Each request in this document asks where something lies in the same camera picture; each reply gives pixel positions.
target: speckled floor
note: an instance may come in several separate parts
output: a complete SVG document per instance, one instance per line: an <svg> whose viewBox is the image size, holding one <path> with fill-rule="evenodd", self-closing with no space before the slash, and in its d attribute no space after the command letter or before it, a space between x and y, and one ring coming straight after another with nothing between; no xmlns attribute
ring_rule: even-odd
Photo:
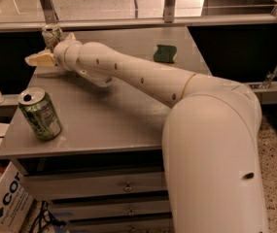
<svg viewBox="0 0 277 233"><path fill-rule="evenodd" d="M277 124L269 110L263 109L258 144L270 233L277 233ZM28 232L29 225L37 215L37 208L37 205L33 206L21 233ZM136 230L135 233L174 233L174 231L173 229L152 229Z"/></svg>

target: box of items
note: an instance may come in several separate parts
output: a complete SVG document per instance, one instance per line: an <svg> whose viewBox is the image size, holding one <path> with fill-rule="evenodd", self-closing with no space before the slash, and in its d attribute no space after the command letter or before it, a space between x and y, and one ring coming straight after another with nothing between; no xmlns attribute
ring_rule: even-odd
<svg viewBox="0 0 277 233"><path fill-rule="evenodd" d="M19 232L33 203L13 163L0 162L0 232Z"/></svg>

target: green can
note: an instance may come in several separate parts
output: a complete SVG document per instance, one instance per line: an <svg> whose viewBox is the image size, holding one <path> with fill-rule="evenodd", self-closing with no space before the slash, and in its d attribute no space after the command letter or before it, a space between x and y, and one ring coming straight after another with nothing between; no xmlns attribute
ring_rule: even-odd
<svg viewBox="0 0 277 233"><path fill-rule="evenodd" d="M18 107L38 138L50 140L61 132L61 123L52 100L43 88L24 90L18 98Z"/></svg>

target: can top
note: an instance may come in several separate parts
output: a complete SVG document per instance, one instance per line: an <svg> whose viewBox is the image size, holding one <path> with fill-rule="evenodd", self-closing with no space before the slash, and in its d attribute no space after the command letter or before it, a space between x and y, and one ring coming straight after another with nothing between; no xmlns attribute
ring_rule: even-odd
<svg viewBox="0 0 277 233"><path fill-rule="evenodd" d="M18 102L21 105L34 105L40 102L45 96L45 90L40 87L30 87L24 90L19 98Z"/></svg>

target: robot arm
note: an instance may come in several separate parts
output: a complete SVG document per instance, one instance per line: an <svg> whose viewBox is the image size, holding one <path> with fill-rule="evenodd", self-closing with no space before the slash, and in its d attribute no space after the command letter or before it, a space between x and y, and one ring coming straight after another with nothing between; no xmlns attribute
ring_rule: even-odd
<svg viewBox="0 0 277 233"><path fill-rule="evenodd" d="M99 43L65 40L53 56L94 83L107 86L116 77L172 108L162 148L177 233L268 233L257 149L261 110L250 88Z"/></svg>

